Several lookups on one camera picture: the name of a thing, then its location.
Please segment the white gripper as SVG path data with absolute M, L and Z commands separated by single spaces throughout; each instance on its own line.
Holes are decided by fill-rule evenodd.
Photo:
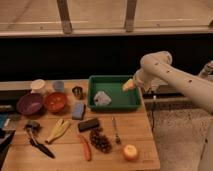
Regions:
M 122 90 L 126 92 L 128 90 L 134 89 L 135 86 L 137 86 L 147 92 L 150 89 L 150 84 L 150 76 L 144 70 L 139 69 L 134 74 L 133 80 L 129 79 L 122 85 Z

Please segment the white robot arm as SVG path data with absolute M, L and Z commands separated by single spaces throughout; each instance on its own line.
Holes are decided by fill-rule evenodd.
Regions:
M 148 91 L 152 81 L 158 78 L 213 116 L 213 82 L 176 69 L 171 64 L 172 55 L 168 51 L 144 55 L 140 60 L 141 68 L 123 84 L 122 89 L 128 91 L 141 87 L 144 91 Z M 213 118 L 208 128 L 197 171 L 213 171 Z

